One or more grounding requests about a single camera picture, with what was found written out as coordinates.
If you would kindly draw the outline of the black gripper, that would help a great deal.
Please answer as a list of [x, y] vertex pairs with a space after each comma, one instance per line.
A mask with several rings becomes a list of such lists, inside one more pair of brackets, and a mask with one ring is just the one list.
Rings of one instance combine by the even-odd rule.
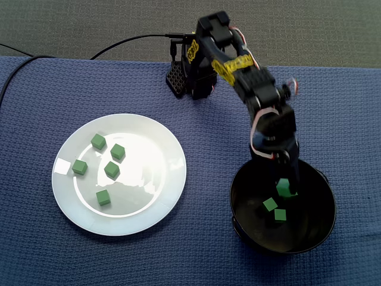
[[277, 186], [280, 180], [281, 164], [287, 164], [289, 189], [291, 194], [296, 194], [300, 177], [294, 110], [289, 105], [262, 109], [250, 105], [249, 115], [252, 124], [249, 137], [251, 157], [267, 160], [273, 186]]

